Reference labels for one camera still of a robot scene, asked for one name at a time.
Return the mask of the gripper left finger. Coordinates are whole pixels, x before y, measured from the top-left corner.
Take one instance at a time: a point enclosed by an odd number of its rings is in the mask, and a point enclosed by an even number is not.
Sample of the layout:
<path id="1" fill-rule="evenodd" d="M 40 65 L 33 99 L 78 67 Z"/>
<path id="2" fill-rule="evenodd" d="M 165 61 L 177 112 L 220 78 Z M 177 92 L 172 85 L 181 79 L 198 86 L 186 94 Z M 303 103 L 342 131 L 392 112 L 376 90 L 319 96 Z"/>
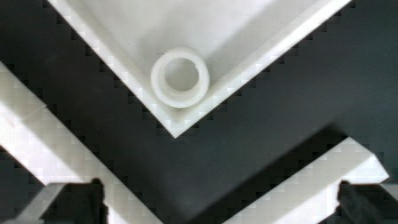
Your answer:
<path id="1" fill-rule="evenodd" d="M 49 183 L 12 218 L 12 224 L 108 224 L 101 181 Z"/>

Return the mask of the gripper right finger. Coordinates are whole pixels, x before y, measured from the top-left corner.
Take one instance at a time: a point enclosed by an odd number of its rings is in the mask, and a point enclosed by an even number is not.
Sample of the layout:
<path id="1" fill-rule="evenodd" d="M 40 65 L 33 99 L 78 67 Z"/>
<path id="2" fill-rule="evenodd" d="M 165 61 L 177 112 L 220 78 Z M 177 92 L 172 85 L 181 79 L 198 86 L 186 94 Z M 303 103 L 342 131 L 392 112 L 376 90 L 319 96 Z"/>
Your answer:
<path id="1" fill-rule="evenodd" d="M 337 202 L 344 224 L 398 224 L 398 184 L 342 181 Z"/>

